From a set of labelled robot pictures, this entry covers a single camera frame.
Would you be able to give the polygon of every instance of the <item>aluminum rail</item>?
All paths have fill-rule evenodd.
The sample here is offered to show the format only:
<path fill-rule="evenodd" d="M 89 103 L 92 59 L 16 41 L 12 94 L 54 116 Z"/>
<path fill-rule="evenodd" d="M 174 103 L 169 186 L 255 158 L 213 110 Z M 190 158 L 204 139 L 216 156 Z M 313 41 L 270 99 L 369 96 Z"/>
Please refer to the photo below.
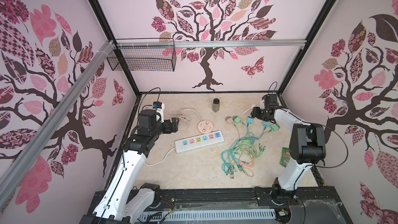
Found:
<path fill-rule="evenodd" d="M 104 43 L 99 52 L 96 53 L 92 61 L 87 65 L 84 73 L 77 79 L 71 89 L 66 93 L 65 97 L 61 99 L 52 114 L 37 130 L 32 140 L 24 147 L 21 154 L 3 174 L 0 179 L 0 208 L 6 204 L 7 200 L 36 162 L 37 157 L 64 120 L 72 105 L 82 94 L 83 89 L 94 76 L 101 63 L 107 58 L 108 54 L 111 53 L 114 48 L 112 43 L 112 41 Z"/>

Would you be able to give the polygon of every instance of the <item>power strip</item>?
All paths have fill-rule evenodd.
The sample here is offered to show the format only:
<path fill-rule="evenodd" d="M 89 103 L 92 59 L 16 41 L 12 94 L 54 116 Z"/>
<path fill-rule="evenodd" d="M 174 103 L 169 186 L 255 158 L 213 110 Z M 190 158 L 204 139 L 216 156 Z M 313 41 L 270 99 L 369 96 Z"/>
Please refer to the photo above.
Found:
<path fill-rule="evenodd" d="M 224 136 L 221 131 L 184 138 L 176 141 L 176 152 L 185 152 L 220 142 L 224 142 Z"/>

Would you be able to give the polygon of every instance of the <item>tree mural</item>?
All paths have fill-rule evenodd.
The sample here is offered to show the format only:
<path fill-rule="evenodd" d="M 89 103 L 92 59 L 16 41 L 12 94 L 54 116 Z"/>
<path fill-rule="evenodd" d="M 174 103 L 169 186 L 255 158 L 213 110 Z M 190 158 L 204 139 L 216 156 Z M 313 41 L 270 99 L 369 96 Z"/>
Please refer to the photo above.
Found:
<path fill-rule="evenodd" d="M 176 41 L 270 39 L 276 31 L 263 30 L 276 21 L 275 18 L 264 18 L 272 8 L 272 5 L 266 5 L 270 0 L 238 1 L 236 4 L 237 0 L 156 0 L 159 13 L 165 20 L 154 17 L 152 27 L 157 32 L 162 32 L 160 41 L 165 42 L 168 42 L 169 38 Z M 205 72 L 205 78 L 193 88 L 206 85 L 208 90 L 215 91 L 211 85 L 222 83 L 213 79 L 209 63 L 212 57 L 224 59 L 227 55 L 232 59 L 238 59 L 238 55 L 245 56 L 257 50 L 256 47 L 236 47 L 234 51 L 224 47 L 203 47 L 176 49 L 176 54 L 181 54 L 181 60 L 201 60 L 200 65 Z M 163 55 L 167 56 L 169 53 L 166 50 Z M 244 66 L 241 69 L 252 76 L 263 70 L 262 63 L 263 59 L 259 59 L 255 66 Z"/>

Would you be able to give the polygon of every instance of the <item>marble floor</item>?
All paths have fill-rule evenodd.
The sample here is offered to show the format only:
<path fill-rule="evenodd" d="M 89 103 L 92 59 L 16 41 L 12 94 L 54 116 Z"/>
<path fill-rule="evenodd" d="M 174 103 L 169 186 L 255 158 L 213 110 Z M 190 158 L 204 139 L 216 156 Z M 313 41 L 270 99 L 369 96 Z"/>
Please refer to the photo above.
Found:
<path fill-rule="evenodd" d="M 225 122 L 227 116 L 239 116 L 246 122 L 250 111 L 242 114 L 251 104 L 260 105 L 261 97 L 265 93 L 185 93 L 185 94 L 161 94 L 159 101 L 165 104 L 164 117 L 171 119 L 180 114 L 186 108 L 196 110 L 203 120 L 209 120 L 214 125 L 214 131 L 221 130 L 225 142 L 194 150 L 176 153 L 173 150 L 165 161 L 155 166 L 143 165 L 134 185 L 138 188 L 145 182 L 159 184 L 163 189 L 202 189 L 202 188 L 246 188 L 246 187 L 271 187 L 276 177 L 281 175 L 284 167 L 279 164 L 282 147 L 288 147 L 291 132 L 280 124 L 281 128 L 276 132 L 264 134 L 256 141 L 265 145 L 263 154 L 256 158 L 252 168 L 253 177 L 246 176 L 243 172 L 236 172 L 234 179 L 221 169 L 221 152 L 229 149 L 231 144 L 238 139 L 236 128 Z M 148 94 L 142 106 L 151 105 L 157 100 L 157 94 Z M 214 98 L 220 99 L 220 111 L 211 110 Z M 155 146 L 149 153 L 146 163 L 152 164 L 164 158 L 166 153 L 174 147 L 174 141 L 200 135 L 197 125 L 199 118 L 192 111 L 184 112 L 191 118 L 190 128 L 186 132 L 162 134 L 155 142 Z M 179 129 L 184 130 L 187 124 L 180 121 Z M 240 136 L 246 134 L 246 127 L 238 125 Z M 262 121 L 255 119 L 250 125 L 250 132 L 256 137 L 263 131 Z M 299 187 L 316 187 L 316 181 L 311 173 L 307 172 Z"/>

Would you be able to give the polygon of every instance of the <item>metal grille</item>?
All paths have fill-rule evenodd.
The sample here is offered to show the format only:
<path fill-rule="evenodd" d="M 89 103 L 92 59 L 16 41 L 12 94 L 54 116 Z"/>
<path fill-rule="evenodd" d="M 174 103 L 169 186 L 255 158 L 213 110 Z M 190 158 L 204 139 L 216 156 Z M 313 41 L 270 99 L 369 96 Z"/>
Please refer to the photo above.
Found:
<path fill-rule="evenodd" d="M 119 47 L 119 50 L 123 58 L 117 57 L 115 50 L 108 56 L 112 70 L 122 70 L 122 59 L 131 71 L 174 71 L 176 67 L 174 42 L 160 42 L 156 46 L 134 43 L 131 46 Z"/>

